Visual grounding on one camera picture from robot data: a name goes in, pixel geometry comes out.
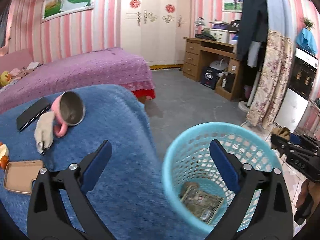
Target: curtain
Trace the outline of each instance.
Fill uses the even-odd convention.
[[[9,8],[10,8],[10,3],[5,7],[3,12],[0,14],[0,48],[2,48],[5,45],[5,34],[7,31]]]
[[[268,40],[264,64],[247,120],[267,128],[280,108],[293,55],[293,26],[288,0],[267,0]]]

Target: pink mug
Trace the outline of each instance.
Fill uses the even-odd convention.
[[[85,106],[77,93],[66,91],[58,96],[51,106],[59,125],[53,127],[57,137],[65,136],[68,126],[79,124],[85,115]]]

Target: pink headboard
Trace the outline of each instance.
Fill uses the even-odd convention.
[[[0,57],[0,74],[3,71],[11,71],[14,68],[22,69],[32,62],[32,57],[28,49],[15,51]]]

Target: smartphone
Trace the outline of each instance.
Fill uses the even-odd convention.
[[[41,114],[45,113],[51,106],[46,98],[41,98],[32,106],[20,114],[17,118],[17,129],[23,131],[29,124],[36,120]]]

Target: red bed skirt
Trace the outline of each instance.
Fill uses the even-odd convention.
[[[140,89],[140,90],[132,91],[132,93],[137,98],[146,97],[147,100],[156,98],[156,94],[153,89],[150,89],[150,90]]]

